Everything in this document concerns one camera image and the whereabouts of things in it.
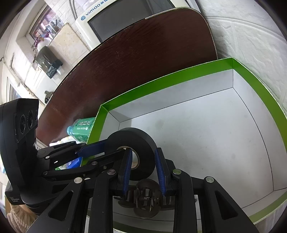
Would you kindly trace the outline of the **person left hand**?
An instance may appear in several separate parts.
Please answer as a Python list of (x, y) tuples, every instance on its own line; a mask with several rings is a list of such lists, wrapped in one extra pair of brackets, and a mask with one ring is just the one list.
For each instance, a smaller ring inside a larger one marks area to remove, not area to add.
[(37, 219), (37, 215), (26, 205), (10, 204), (10, 212), (7, 214), (7, 219), (15, 232), (26, 233), (29, 227), (31, 227)]

